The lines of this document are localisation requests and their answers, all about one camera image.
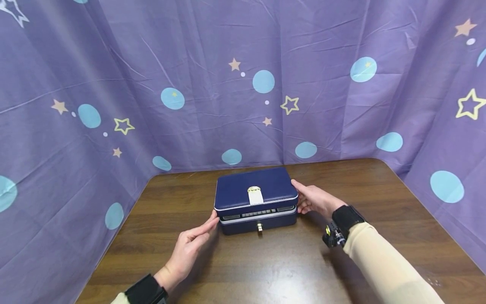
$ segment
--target blue polka dot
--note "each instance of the blue polka dot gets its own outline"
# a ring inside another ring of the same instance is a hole
[[[88,128],[93,129],[101,125],[101,116],[98,110],[92,105],[80,105],[78,108],[78,115],[81,122]]]
[[[351,67],[351,79],[356,82],[365,82],[373,78],[377,69],[376,61],[371,57],[362,57]]]
[[[221,155],[221,159],[228,165],[236,165],[242,161],[242,154],[236,149],[229,149]]]
[[[478,67],[481,62],[484,60],[484,58],[486,57],[486,49],[484,49],[481,54],[479,54],[479,57],[478,57],[478,61],[476,62],[476,67]]]
[[[255,76],[253,76],[253,88],[258,93],[268,93],[273,90],[275,86],[275,78],[272,73],[267,70],[258,71]]]
[[[376,147],[386,152],[397,152],[401,146],[403,146],[403,138],[397,132],[386,133],[376,141]]]
[[[154,159],[152,159],[152,163],[160,170],[170,171],[172,169],[171,163],[162,156],[155,156]]]
[[[186,102],[184,95],[174,88],[165,88],[160,94],[160,99],[171,110],[179,110]]]
[[[317,146],[310,142],[299,143],[295,147],[295,155],[302,159],[308,159],[317,153]]]
[[[120,205],[120,203],[114,203],[110,206],[110,208],[108,208],[108,211],[106,211],[106,215],[104,216],[104,224],[110,230],[116,229],[123,222],[123,217],[123,207]]]
[[[457,203],[464,197],[461,180],[449,171],[437,171],[430,177],[430,187],[434,194],[449,204]]]
[[[17,186],[13,181],[0,175],[0,212],[6,210],[17,197]]]

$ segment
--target box lid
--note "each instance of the box lid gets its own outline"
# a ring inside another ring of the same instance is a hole
[[[257,170],[221,176],[216,185],[214,209],[217,211],[246,207],[250,203],[249,189],[259,188],[263,201],[257,204],[276,203],[298,197],[285,167]]]

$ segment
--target yellow star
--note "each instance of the yellow star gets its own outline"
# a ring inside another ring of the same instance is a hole
[[[291,108],[291,109],[289,109],[289,108],[286,107],[287,106],[287,103],[289,101],[295,102],[294,103],[294,107]],[[285,102],[283,103],[283,105],[280,105],[280,107],[285,110],[285,112],[287,113],[287,115],[289,115],[290,112],[292,112],[293,110],[299,111],[299,107],[297,106],[297,102],[298,101],[299,101],[299,98],[298,97],[296,97],[296,98],[290,98],[289,96],[285,96]]]
[[[272,119],[265,117],[265,120],[262,123],[264,123],[265,126],[271,125],[272,124]]]
[[[120,151],[120,148],[113,149],[113,156],[118,156],[120,158],[120,155],[122,152]]]
[[[471,19],[466,20],[464,24],[456,25],[457,33],[454,37],[459,35],[469,36],[469,31],[476,27],[477,24],[471,23]]]
[[[51,106],[51,108],[56,109],[59,112],[59,114],[61,114],[61,115],[62,115],[63,112],[68,112],[68,109],[66,109],[66,106],[64,105],[64,103],[63,102],[60,103],[55,99],[54,99],[54,105]]]
[[[128,133],[128,130],[135,129],[135,127],[130,124],[130,119],[128,119],[128,118],[125,118],[125,119],[115,118],[115,123],[117,124],[115,126],[115,131],[121,131],[124,135],[126,135],[126,133]],[[120,123],[126,123],[127,128],[125,128],[125,129],[120,128]]]
[[[240,70],[240,63],[241,62],[238,62],[238,61],[236,61],[235,58],[233,58],[233,61],[231,61],[228,64],[231,65],[231,71],[234,71],[234,70]]]
[[[469,112],[469,111],[464,111],[464,106],[463,106],[463,102],[466,101],[466,100],[469,100],[470,98],[472,98],[473,101],[479,103],[478,105],[476,105],[474,107],[474,110],[473,110],[473,113]],[[484,98],[478,98],[476,96],[476,89],[471,89],[471,91],[469,91],[469,94],[464,97],[464,98],[459,98],[459,100],[457,101],[457,103],[459,104],[459,110],[457,111],[457,114],[456,114],[456,118],[459,118],[459,117],[463,117],[463,116],[468,116],[474,120],[477,120],[478,119],[478,114],[479,114],[479,109],[482,108],[484,105],[486,105],[486,99]]]

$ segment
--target person's right hand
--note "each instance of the person's right hand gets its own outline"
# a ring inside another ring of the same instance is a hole
[[[342,200],[314,185],[304,186],[295,179],[292,180],[292,185],[299,192],[297,210],[303,215],[312,210],[320,213],[327,220],[331,220],[334,211],[347,205]]]

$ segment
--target hand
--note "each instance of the hand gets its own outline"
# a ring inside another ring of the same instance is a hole
[[[175,286],[187,278],[202,246],[209,240],[209,234],[217,227],[219,218],[213,210],[203,225],[181,232],[172,256],[154,278],[170,293]]]
[[[297,211],[303,215],[312,210],[320,213],[327,220],[331,220],[334,211],[347,205],[342,200],[314,185],[304,186],[295,179],[292,180],[292,185],[299,192]]]

